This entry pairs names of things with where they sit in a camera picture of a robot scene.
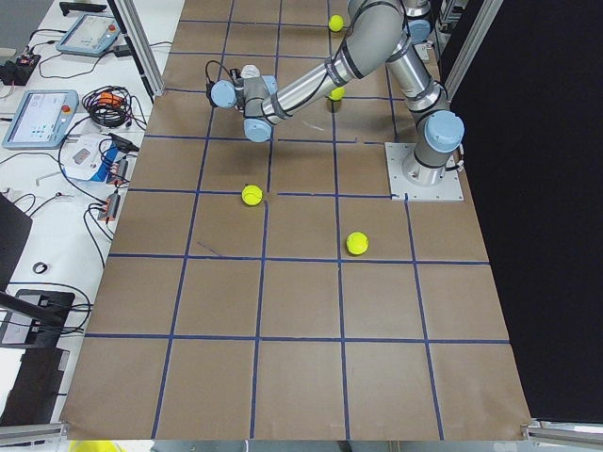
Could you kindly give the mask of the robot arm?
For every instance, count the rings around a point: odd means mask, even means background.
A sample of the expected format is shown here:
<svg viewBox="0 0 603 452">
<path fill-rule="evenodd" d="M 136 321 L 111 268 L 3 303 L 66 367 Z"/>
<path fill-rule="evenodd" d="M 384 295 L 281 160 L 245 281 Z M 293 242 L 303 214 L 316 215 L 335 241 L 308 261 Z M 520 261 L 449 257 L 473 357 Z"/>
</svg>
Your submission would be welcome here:
<svg viewBox="0 0 603 452">
<path fill-rule="evenodd" d="M 344 38 L 316 68 L 280 88 L 275 78 L 247 65 L 230 71 L 225 80 L 208 80 L 207 98 L 214 107 L 241 112 L 245 137 L 265 142 L 278 123 L 384 66 L 398 81 L 418 132 L 402 173 L 416 186 L 437 186 L 462 144 L 464 123 L 450 111 L 445 86 L 431 76 L 415 49 L 432 31 L 430 11 L 428 1 L 350 1 Z"/>
</svg>

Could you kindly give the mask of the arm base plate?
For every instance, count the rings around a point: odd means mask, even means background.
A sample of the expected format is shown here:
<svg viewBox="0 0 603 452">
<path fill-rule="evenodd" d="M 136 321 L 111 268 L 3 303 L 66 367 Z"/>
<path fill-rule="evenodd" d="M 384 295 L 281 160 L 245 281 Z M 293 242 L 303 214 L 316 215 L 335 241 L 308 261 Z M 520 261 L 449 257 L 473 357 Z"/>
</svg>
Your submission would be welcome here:
<svg viewBox="0 0 603 452">
<path fill-rule="evenodd" d="M 448 170 L 450 157 L 440 169 L 421 166 L 415 159 L 414 143 L 385 142 L 385 160 L 390 196 L 407 202 L 462 202 L 464 193 L 459 171 Z"/>
</svg>

